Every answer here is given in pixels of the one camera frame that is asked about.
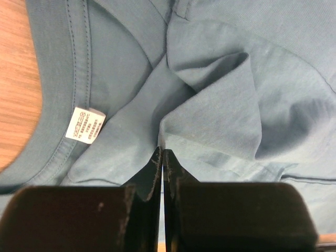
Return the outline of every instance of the wood grain surface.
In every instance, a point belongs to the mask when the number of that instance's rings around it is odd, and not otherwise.
[[[22,151],[41,112],[37,61],[24,0],[0,0],[0,171]],[[336,242],[336,234],[320,236]],[[159,252],[165,244],[159,244]]]

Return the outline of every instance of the teal fabric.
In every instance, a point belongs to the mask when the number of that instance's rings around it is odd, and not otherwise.
[[[44,103],[29,144],[0,174],[2,209],[26,185],[118,186],[160,145],[200,181],[290,183],[318,232],[336,233],[334,1],[27,9]],[[107,115],[90,146],[64,137],[74,107]]]

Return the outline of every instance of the care label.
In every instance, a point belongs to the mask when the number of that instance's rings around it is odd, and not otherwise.
[[[101,130],[105,117],[106,115],[98,110],[76,107],[65,137],[92,144]]]

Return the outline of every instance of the stitching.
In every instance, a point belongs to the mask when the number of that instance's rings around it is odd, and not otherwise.
[[[293,182],[297,182],[297,183],[306,183],[306,184],[320,184],[320,185],[336,185],[334,180],[331,181],[323,181],[320,180],[318,181],[318,179],[312,178],[311,180],[309,179],[302,179],[302,178],[291,178],[291,177],[287,177],[287,178],[283,178],[280,181],[293,181]]]
[[[72,29],[72,21],[71,21],[71,15],[70,15],[70,5],[69,5],[69,0],[67,0],[67,5],[68,5],[68,16],[69,16],[69,25],[70,25],[70,34],[72,37],[72,49],[74,50],[74,54],[73,54],[73,71],[74,71],[74,75],[73,75],[73,84],[74,84],[74,88],[73,88],[73,92],[74,92],[74,96],[73,96],[73,101],[72,101],[72,109],[75,108],[75,97],[76,97],[76,83],[77,83],[77,70],[76,70],[76,66],[77,66],[77,60],[76,60],[76,49],[75,49],[75,39],[74,39],[74,31]]]
[[[113,182],[113,181],[109,181],[109,180],[106,180],[104,178],[88,178],[86,180],[79,180],[79,181],[75,181],[73,180],[72,178],[70,178],[69,174],[67,174],[67,178],[69,179],[69,181],[71,183],[74,183],[74,184],[80,184],[80,183],[85,183],[85,182],[89,182],[89,181],[103,181],[103,182],[106,182],[106,183],[109,183],[109,184],[114,184],[114,185],[117,185],[117,186],[122,186],[122,184],[119,184],[119,183],[116,183],[116,182]]]
[[[83,8],[84,8],[84,25],[85,25],[85,32],[86,32],[86,45],[87,45],[87,61],[88,61],[88,68],[87,68],[87,84],[86,84],[86,104],[90,107],[89,101],[89,85],[90,85],[90,73],[89,68],[91,66],[90,55],[89,55],[89,34],[88,34],[88,24],[87,24],[87,5],[86,0],[83,0]]]
[[[70,5],[69,5],[69,0],[67,0],[67,9],[68,9],[68,19],[69,19],[69,26],[70,26],[70,34],[72,36],[72,48],[74,50],[74,54],[73,54],[73,60],[74,60],[74,80],[73,80],[73,84],[74,84],[74,88],[73,88],[73,98],[72,98],[72,109],[74,109],[75,106],[75,96],[76,96],[76,83],[77,83],[77,72],[76,72],[76,65],[77,65],[77,61],[76,61],[76,50],[75,50],[75,40],[74,40],[74,33],[72,30],[72,21],[71,21],[71,15],[70,15]],[[62,137],[62,140],[60,141],[60,143],[58,144],[55,152],[53,153],[52,157],[49,159],[48,163],[43,167],[43,169],[41,171],[39,171],[34,177],[32,177],[30,180],[28,180],[27,182],[23,183],[21,186],[19,186],[19,188],[24,187],[25,185],[27,185],[28,183],[33,182],[34,180],[36,180],[42,173],[45,172],[46,169],[48,169],[48,167],[50,166],[50,164],[54,161],[56,155],[59,152],[59,149],[63,146],[64,144],[64,140],[65,137]],[[52,180],[54,178],[54,176],[59,172],[59,170],[61,169],[61,167],[64,165],[64,163],[66,162],[66,160],[69,158],[70,153],[72,152],[73,148],[75,147],[76,142],[73,143],[70,147],[69,152],[67,153],[66,157],[64,158],[64,160],[62,161],[62,163],[58,166],[58,168],[55,170],[55,172],[52,174],[52,176],[49,177],[49,179],[46,181],[49,182],[50,180]]]
[[[164,19],[164,17],[162,16],[162,14],[159,12],[159,10],[157,9],[157,7],[155,6],[155,4],[153,4],[152,0],[149,0],[149,2],[151,3],[151,5],[153,5],[153,7],[156,9],[157,13],[162,17],[163,21],[166,23],[166,25],[168,24],[166,19]]]
[[[297,175],[287,175],[284,174],[281,179],[283,180],[292,180],[303,183],[318,183],[318,184],[335,184],[336,179],[332,178],[316,178],[316,177],[308,177],[308,176],[297,176]]]
[[[193,1],[193,0],[189,0],[189,2],[188,2],[187,10],[186,10],[186,12],[185,12],[185,18],[186,18],[186,19],[189,19],[189,12],[190,12],[190,7],[191,7],[191,4],[192,4],[192,1]]]

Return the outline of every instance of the wooden table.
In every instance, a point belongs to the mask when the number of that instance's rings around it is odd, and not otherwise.
[[[41,112],[31,37],[25,1],[0,0],[0,171],[20,154]],[[336,242],[336,234],[320,235],[320,242]],[[159,251],[165,251],[164,244]]]

